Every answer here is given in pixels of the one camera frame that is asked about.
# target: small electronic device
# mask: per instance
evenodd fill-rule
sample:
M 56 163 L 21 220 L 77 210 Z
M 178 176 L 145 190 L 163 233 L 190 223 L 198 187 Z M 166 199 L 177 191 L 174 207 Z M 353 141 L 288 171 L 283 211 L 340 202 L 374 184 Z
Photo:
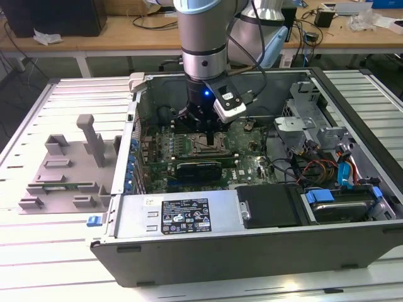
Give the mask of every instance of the small electronic device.
M 335 14 L 336 12 L 330 9 L 318 9 L 314 23 L 318 27 L 329 28 Z
M 305 36 L 306 36 L 308 42 L 313 42 L 313 43 L 315 43 L 317 41 L 317 39 L 319 38 L 319 35 L 317 33 L 313 33 L 311 31 L 308 31 L 305 34 Z

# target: blue latch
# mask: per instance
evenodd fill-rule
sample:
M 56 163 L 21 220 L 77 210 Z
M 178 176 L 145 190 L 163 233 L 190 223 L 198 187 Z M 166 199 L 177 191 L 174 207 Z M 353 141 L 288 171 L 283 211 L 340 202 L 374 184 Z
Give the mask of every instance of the blue latch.
M 132 140 L 130 141 L 130 143 L 132 143 L 133 147 L 138 147 L 139 146 L 139 142 L 137 140 L 135 140 L 134 138 L 132 138 Z
M 383 197 L 382 191 L 379 189 L 379 187 L 373 187 L 372 193 L 375 195 L 377 201 L 380 201 Z
M 125 183 L 124 185 L 125 190 L 131 190 L 132 189 L 132 184 L 129 184 L 128 182 Z
M 350 171 L 351 171 L 351 167 L 348 163 L 341 162 L 339 164 L 338 183 L 340 184 L 340 186 L 346 186 L 348 189 L 351 189 L 353 187 L 348 182 Z
M 133 172 L 134 166 L 132 164 L 127 164 L 127 170 L 129 170 L 130 172 Z
M 311 190 L 307 194 L 308 203 L 330 203 L 334 201 L 332 192 L 328 189 Z
M 102 216 L 90 216 L 87 220 L 87 227 L 100 227 L 102 225 Z

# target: power supply label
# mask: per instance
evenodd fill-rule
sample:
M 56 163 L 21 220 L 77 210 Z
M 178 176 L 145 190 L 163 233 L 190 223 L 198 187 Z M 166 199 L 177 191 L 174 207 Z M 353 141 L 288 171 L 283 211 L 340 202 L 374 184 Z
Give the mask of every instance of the power supply label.
M 207 198 L 163 201 L 161 214 L 164 235 L 212 231 Z

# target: wooden desk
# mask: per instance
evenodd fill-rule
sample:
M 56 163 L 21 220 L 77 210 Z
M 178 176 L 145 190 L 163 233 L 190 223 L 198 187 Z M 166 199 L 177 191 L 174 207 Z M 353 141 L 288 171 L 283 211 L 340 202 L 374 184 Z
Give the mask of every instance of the wooden desk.
M 176 18 L 148 17 L 145 26 L 161 26 Z M 20 58 L 21 53 L 10 42 L 0 22 L 0 50 L 6 57 Z M 16 38 L 17 46 L 29 57 L 74 57 L 83 77 L 91 77 L 88 57 L 131 57 L 145 55 L 180 55 L 179 31 L 150 31 L 134 27 L 126 16 L 109 16 L 99 36 L 63 36 L 63 42 L 44 46 L 32 38 Z
M 298 9 L 297 16 L 316 8 L 322 0 L 308 0 L 308 8 Z M 394 18 L 403 18 L 403 9 L 378 9 L 377 13 Z M 175 18 L 160 16 L 148 17 L 146 26 L 160 26 L 174 21 Z M 323 29 L 322 43 L 315 53 L 358 54 L 358 53 L 402 53 L 403 35 L 397 35 L 385 28 L 376 31 L 352 32 L 347 26 L 347 17 L 333 20 L 328 29 Z M 314 21 L 314 16 L 307 18 Z M 307 31 L 317 31 L 313 26 L 304 24 Z M 65 36 L 63 42 L 43 46 L 32 38 L 15 38 L 16 44 L 30 57 L 74 57 L 83 77 L 91 77 L 86 59 L 88 57 L 119 57 L 138 55 L 179 55 L 181 43 L 179 31 L 150 31 L 134 27 L 126 16 L 109 16 L 100 36 Z M 289 67 L 299 45 L 299 34 L 293 30 L 291 40 L 282 50 L 281 67 Z M 8 40 L 3 23 L 0 22 L 0 50 L 9 58 L 21 57 L 14 45 Z
M 323 3 L 322 0 L 308 0 L 308 8 L 298 9 L 297 17 Z M 403 18 L 403 9 L 375 9 L 376 13 L 391 18 Z M 330 28 L 321 28 L 323 41 L 315 49 L 315 53 L 323 54 L 359 54 L 359 53 L 402 53 L 403 35 L 398 35 L 386 28 L 377 27 L 375 31 L 353 32 L 347 25 L 349 17 L 339 16 L 332 21 Z M 309 16 L 306 21 L 313 23 L 315 16 Z M 318 32 L 316 28 L 304 23 L 305 31 Z M 286 43 L 281 58 L 282 67 L 289 67 L 300 41 L 297 30 L 292 31 L 289 43 Z

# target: desk leg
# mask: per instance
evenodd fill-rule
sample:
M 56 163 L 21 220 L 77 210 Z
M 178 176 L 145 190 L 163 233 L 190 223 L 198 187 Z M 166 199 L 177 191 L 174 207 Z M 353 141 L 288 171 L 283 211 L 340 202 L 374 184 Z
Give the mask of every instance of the desk leg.
M 134 72 L 133 57 L 126 57 L 126 59 L 127 59 L 127 65 L 128 65 L 128 73 L 132 74 Z
M 86 57 L 76 57 L 78 67 L 80 68 L 82 77 L 93 77 L 91 73 Z
M 357 58 L 358 58 L 358 55 L 352 55 L 351 59 L 350 59 L 350 62 L 347 65 L 347 68 L 354 69 L 355 61 L 357 61 Z
M 293 58 L 293 52 L 289 52 L 287 49 L 284 50 L 283 54 L 281 55 L 280 68 L 290 68 Z
M 25 66 L 23 64 L 23 58 L 8 58 L 10 64 L 19 72 L 25 71 Z

